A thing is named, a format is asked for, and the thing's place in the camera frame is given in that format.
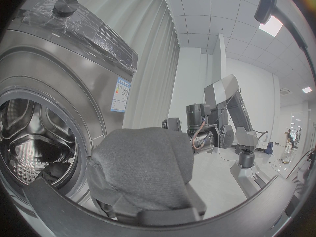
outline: washing machine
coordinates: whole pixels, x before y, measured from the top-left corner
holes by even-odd
[[[58,192],[100,213],[86,182],[87,157],[122,128],[136,52],[77,0],[27,0],[0,44],[0,180],[42,236],[53,234],[23,188],[62,162]]]

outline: energy label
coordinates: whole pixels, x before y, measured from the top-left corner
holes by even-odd
[[[112,100],[111,112],[125,112],[130,87],[131,83],[129,81],[118,77]]]

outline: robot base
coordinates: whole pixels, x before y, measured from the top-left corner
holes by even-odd
[[[247,199],[260,191],[271,179],[259,169],[256,163],[250,168],[242,168],[236,162],[230,168],[230,172]]]

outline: plastic wrap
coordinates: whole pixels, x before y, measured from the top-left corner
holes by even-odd
[[[136,72],[137,53],[108,25],[80,4],[71,16],[56,16],[56,1],[27,0],[11,29],[36,34],[58,45],[63,42],[64,47],[93,61],[112,61],[131,75]],[[72,44],[61,41],[61,35]]]

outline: air conditioner vent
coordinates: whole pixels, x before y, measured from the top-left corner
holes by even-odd
[[[283,88],[283,89],[280,89],[280,94],[281,96],[285,96],[285,95],[288,95],[288,94],[291,94],[292,92],[289,91],[288,89],[286,88]]]

